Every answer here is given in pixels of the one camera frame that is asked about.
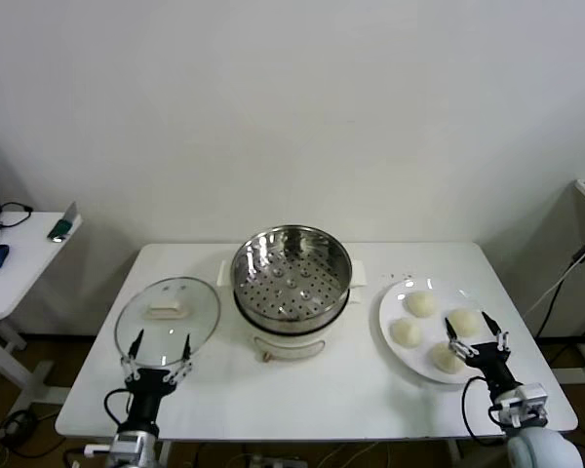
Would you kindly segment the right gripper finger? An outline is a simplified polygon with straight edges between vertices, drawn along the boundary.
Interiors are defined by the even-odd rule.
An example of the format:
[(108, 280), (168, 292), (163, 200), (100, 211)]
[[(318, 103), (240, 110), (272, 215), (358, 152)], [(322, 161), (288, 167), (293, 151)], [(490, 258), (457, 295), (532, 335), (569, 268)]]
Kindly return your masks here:
[(474, 357), (474, 349), (469, 345), (463, 343), (458, 339), (457, 333), (454, 330), (452, 324), (448, 318), (445, 318), (445, 325), (448, 334), (448, 347), (449, 349), (464, 363), (468, 359)]
[(503, 331), (497, 322), (486, 312), (483, 312), (482, 315), (490, 332), (494, 335), (495, 341), (483, 343), (481, 350), (486, 353), (509, 353), (509, 333)]

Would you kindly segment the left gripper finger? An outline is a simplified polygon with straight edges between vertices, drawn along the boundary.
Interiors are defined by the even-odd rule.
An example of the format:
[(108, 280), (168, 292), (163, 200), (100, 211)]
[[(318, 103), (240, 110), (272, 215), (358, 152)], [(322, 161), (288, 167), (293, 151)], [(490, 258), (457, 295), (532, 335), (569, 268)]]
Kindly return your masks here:
[(137, 369), (136, 357), (143, 338), (143, 333), (144, 330), (141, 330), (138, 333), (136, 339), (130, 345), (128, 354), (123, 356), (120, 360), (126, 381), (137, 381), (140, 379), (139, 371)]
[(181, 381), (192, 370), (191, 355), (192, 355), (192, 350), (191, 350), (191, 343), (190, 343), (190, 334), (188, 334), (186, 336), (186, 339), (185, 339), (185, 342), (183, 345), (180, 364), (176, 370), (174, 370), (172, 373), (169, 374), (168, 382), (171, 385), (177, 386), (178, 384), (180, 384)]

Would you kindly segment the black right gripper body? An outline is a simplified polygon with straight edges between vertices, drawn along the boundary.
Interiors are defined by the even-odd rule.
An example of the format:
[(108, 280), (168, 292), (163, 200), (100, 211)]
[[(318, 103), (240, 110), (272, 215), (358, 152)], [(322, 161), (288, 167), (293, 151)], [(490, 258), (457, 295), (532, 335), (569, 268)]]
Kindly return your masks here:
[(465, 364), (483, 374), (490, 393), (506, 393), (520, 386), (507, 366), (511, 352), (506, 344), (485, 342), (463, 345), (462, 351)]

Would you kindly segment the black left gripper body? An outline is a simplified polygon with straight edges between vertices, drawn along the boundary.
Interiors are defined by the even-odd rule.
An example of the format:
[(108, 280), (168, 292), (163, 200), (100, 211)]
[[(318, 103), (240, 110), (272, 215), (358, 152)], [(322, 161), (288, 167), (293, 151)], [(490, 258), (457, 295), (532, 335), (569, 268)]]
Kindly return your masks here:
[(162, 400), (176, 390), (168, 370), (139, 369), (138, 379), (126, 383), (132, 395), (125, 431), (159, 432), (156, 424)]

